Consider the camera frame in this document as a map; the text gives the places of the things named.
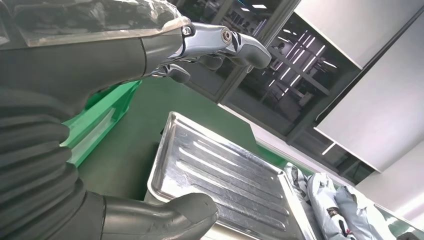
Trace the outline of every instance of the metal tray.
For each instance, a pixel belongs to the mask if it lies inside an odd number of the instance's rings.
[[[218,206],[217,224],[254,239],[316,239],[281,169],[176,112],[169,114],[148,190],[164,203],[208,194]]]

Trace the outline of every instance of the robotic arm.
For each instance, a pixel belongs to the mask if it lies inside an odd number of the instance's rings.
[[[186,82],[175,62],[213,69],[222,58],[257,68],[271,60],[254,38],[190,23],[166,1],[0,0],[0,239],[200,239],[218,218],[210,197],[155,206],[87,191],[66,163],[61,123],[111,85]]]
[[[202,63],[216,70],[221,67],[224,58],[238,66],[252,65],[263,69],[271,61],[267,49],[255,38],[230,31],[225,26],[193,22],[181,28],[182,44],[178,51],[163,61],[151,75],[168,76],[179,83],[189,81],[190,74],[177,61]]]

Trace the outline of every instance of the bolt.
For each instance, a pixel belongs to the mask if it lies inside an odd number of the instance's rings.
[[[221,34],[222,34],[222,40],[224,41],[224,43],[230,44],[232,39],[230,30],[228,28],[224,28]]]
[[[184,36],[192,34],[192,29],[189,26],[183,26],[181,30]]]

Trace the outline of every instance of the window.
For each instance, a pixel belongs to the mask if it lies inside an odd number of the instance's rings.
[[[360,72],[295,13],[267,49],[271,63],[248,73],[226,104],[283,139],[338,81],[348,83]],[[292,145],[355,184],[374,171],[313,126]]]
[[[293,142],[293,147],[354,184],[375,171],[312,127],[302,132]]]
[[[185,0],[177,4],[180,12],[193,22],[216,24],[232,31],[257,37],[269,17],[281,3],[279,0],[264,0],[263,6],[254,7],[237,0]],[[217,70],[210,70],[200,63],[179,63],[191,74],[191,82],[211,95],[218,90],[237,66],[227,58]]]
[[[229,98],[244,111],[286,136],[314,104],[330,94],[343,75],[359,69],[293,13],[268,47],[265,69],[252,70]]]

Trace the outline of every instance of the white wall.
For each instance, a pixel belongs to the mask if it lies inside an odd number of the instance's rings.
[[[360,67],[424,5],[424,0],[301,0],[294,10]]]
[[[423,26],[424,14],[317,126],[380,172],[424,135]]]
[[[383,173],[373,173],[356,188],[375,203],[424,228],[424,141]]]

